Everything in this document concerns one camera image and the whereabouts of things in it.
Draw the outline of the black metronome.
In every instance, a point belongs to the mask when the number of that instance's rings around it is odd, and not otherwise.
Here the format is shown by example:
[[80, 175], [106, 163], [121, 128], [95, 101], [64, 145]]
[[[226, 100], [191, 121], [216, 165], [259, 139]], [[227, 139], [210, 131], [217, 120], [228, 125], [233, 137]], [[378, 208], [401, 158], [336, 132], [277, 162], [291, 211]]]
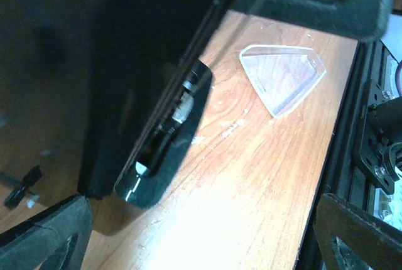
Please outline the black metronome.
[[1, 170], [101, 199], [233, 0], [1, 0]]

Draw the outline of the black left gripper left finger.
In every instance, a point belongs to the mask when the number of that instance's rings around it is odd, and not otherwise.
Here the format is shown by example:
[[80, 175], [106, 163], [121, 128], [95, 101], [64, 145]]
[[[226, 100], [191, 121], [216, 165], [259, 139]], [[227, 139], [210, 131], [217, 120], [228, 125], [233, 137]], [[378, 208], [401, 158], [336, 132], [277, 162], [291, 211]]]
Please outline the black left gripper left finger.
[[89, 200], [72, 195], [1, 233], [1, 269], [80, 269], [91, 232]]

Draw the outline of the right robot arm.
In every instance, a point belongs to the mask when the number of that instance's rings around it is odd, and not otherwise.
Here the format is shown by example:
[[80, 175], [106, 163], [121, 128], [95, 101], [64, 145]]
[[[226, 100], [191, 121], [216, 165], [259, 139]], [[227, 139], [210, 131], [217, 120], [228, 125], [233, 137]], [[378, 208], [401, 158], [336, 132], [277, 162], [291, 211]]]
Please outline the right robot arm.
[[298, 25], [358, 42], [352, 68], [359, 72], [354, 111], [354, 164], [371, 184], [388, 195], [401, 165], [401, 100], [379, 79], [385, 34], [393, 0], [236, 0], [233, 10]]

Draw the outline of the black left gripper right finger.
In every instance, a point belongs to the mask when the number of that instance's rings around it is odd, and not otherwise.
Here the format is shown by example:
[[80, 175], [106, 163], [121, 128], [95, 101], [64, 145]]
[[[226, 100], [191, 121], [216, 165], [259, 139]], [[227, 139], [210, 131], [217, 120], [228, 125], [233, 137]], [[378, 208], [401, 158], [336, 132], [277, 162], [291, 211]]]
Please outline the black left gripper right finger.
[[328, 193], [314, 231], [327, 269], [401, 269], [401, 231]]

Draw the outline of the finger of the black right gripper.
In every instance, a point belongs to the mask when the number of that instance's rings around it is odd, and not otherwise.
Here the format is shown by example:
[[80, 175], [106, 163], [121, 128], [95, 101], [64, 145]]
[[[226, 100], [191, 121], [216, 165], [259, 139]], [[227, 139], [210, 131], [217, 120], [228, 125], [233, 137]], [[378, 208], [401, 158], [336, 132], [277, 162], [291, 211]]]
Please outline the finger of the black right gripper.
[[360, 42], [385, 34], [393, 0], [235, 0], [232, 10]]

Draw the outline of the clear plastic metronome cover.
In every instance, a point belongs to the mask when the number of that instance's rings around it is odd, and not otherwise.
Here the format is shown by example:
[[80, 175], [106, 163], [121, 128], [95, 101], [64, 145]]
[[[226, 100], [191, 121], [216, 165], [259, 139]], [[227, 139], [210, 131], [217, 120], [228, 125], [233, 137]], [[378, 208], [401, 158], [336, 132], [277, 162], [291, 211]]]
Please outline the clear plastic metronome cover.
[[256, 93], [276, 119], [293, 112], [326, 74], [313, 48], [249, 45], [239, 61]]

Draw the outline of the black aluminium frame rail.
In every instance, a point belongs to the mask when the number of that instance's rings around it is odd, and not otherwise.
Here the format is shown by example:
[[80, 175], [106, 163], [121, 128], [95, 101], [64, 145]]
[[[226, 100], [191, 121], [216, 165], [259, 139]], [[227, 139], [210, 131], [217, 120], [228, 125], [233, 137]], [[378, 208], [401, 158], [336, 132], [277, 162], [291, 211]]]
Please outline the black aluminium frame rail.
[[[378, 77], [391, 94], [391, 99], [401, 100], [401, 62], [382, 42], [380, 42], [380, 46], [384, 50], [384, 65], [383, 73], [380, 73]], [[314, 231], [317, 205], [324, 194], [334, 194], [401, 231], [401, 165], [395, 169], [399, 179], [394, 185], [394, 193], [388, 195], [382, 189], [374, 187], [354, 164], [352, 155], [353, 124], [354, 111], [358, 102], [359, 72], [355, 71], [352, 66], [312, 211], [295, 262], [296, 269], [327, 269]]]

